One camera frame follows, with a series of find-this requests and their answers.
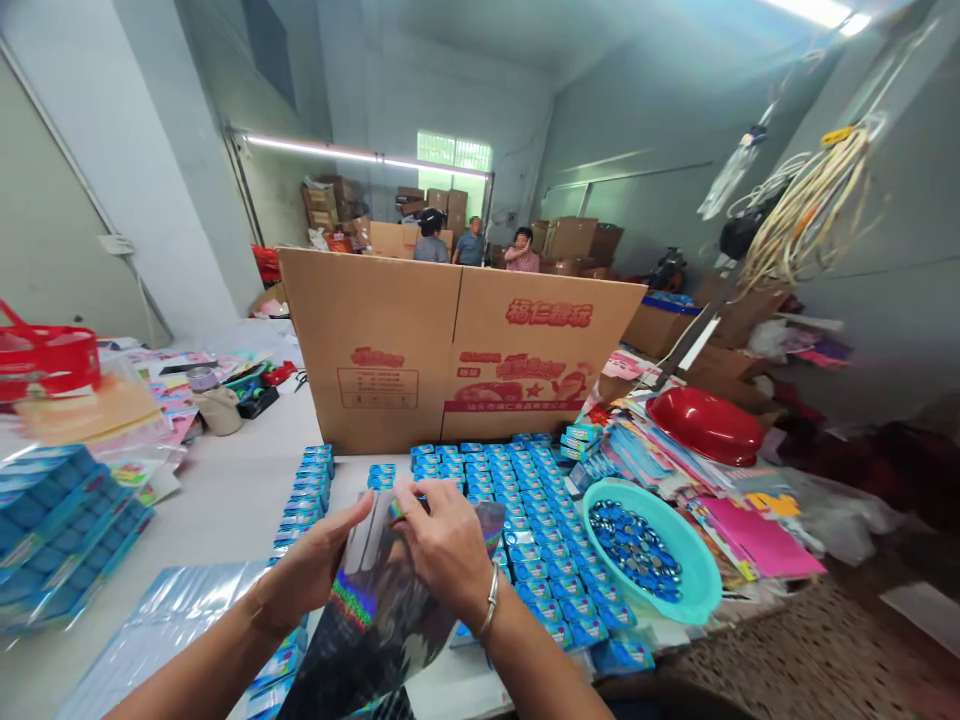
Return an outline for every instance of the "red plastic basket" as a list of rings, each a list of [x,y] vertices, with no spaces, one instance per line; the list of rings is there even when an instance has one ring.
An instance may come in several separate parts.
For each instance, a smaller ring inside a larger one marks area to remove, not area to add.
[[[0,402],[100,386],[97,336],[87,328],[29,325],[0,300],[12,326],[0,328]]]

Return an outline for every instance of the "gray door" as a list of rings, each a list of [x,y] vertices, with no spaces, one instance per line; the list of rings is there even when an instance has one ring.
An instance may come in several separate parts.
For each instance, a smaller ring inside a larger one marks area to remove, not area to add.
[[[0,297],[30,323],[167,344],[132,270],[100,244],[103,221],[2,56],[0,117]]]

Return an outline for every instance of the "teal plastic basin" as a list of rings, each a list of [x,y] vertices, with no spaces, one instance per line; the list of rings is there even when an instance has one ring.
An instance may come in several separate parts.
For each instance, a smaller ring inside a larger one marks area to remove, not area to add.
[[[630,580],[616,563],[607,557],[588,519],[590,508],[600,500],[614,500],[625,510],[633,510],[640,517],[646,518],[650,527],[657,532],[683,569],[680,585],[683,597],[680,602],[666,602],[647,592]],[[710,619],[711,613],[716,610],[721,600],[720,571],[703,540],[673,508],[646,490],[601,480],[587,488],[583,496],[583,516],[583,525],[587,529],[590,542],[604,563],[607,575],[615,580],[624,600],[652,605],[664,617],[687,625],[703,625]]]

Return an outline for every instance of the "woman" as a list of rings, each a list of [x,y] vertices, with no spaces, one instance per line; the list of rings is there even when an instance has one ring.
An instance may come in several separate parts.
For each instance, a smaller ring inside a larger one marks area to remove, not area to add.
[[[533,230],[517,228],[513,236],[513,247],[504,253],[507,261],[507,270],[514,272],[540,272],[540,256],[537,255],[530,243],[533,240]]]

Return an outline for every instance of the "pink paper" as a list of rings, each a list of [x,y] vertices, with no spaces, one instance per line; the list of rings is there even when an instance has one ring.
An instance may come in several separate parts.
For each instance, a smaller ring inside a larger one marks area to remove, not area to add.
[[[737,507],[729,500],[699,498],[710,512],[710,525],[740,554],[750,560],[762,577],[801,578],[825,573],[813,555],[794,540],[779,523]]]

